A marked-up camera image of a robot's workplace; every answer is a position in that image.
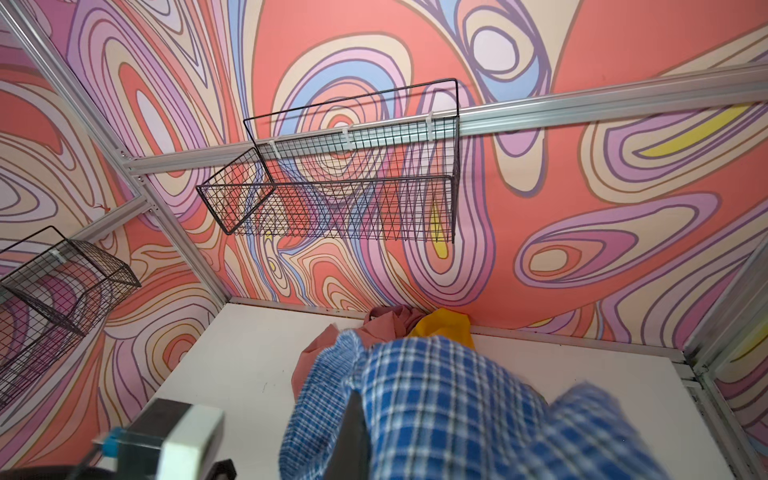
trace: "white floor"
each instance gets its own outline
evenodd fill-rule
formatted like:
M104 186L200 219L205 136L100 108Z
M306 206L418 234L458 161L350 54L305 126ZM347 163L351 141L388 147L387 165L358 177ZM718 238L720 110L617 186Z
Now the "white floor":
M228 304L156 396L226 412L219 458L238 478L279 478L277 456L293 410L290 377L299 353L330 323L359 320ZM588 380L621 403L658 461L675 479L732 478L668 359L574 346L474 336L478 352L551 401Z

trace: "plaid fabric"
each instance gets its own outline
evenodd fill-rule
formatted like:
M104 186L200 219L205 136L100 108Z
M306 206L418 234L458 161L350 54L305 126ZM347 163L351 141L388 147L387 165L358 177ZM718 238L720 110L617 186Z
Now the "plaid fabric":
M597 387L548 406L530 386L440 336L322 352L280 450L283 478L322 478L351 389L371 438L370 478L666 478Z

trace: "colorful swirl pattern wall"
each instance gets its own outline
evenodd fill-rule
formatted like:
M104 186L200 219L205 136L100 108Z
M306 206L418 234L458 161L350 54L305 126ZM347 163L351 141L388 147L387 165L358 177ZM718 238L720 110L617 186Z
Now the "colorful swirl pattern wall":
M457 78L470 106L768 52L768 4L747 0L27 3L137 157L242 141L252 114L436 78ZM149 180L233 295L448 306L478 325L680 348L768 231L767 108L466 137L455 243L227 237L194 190L213 169ZM308 120L259 135L331 121Z
M71 235L131 198L2 21L0 105L0 247L50 224ZM143 286L0 412L0 468L76 462L139 413L217 313L152 222L98 242ZM0 275L14 266L0 260Z

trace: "black wire basket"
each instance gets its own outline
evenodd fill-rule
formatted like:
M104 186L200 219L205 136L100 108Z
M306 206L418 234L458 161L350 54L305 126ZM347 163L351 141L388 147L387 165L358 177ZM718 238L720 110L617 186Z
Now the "black wire basket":
M254 134L261 121L270 131L301 129L312 127L311 118L391 111L412 98L423 111L426 98L436 95L455 106L266 143ZM454 240L461 170L455 79L291 108L244 124L254 147L197 186L227 235Z
M39 240L46 235L53 244ZM23 261L0 279L3 409L141 284L126 263L53 226L0 253L4 265Z

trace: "plastic clip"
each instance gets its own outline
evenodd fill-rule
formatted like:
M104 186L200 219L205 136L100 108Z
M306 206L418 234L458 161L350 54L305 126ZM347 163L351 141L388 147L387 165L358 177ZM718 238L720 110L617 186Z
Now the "plastic clip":
M275 144L274 140L270 140L270 146L272 147L272 152L275 154L275 158L277 160L282 160L283 157L280 156L280 152L277 150L277 145Z
M432 125L432 112L427 114L427 140L435 140L435 127Z
M341 135L344 137L344 148L349 151L355 150L352 146L352 141L349 139L349 127L342 127Z

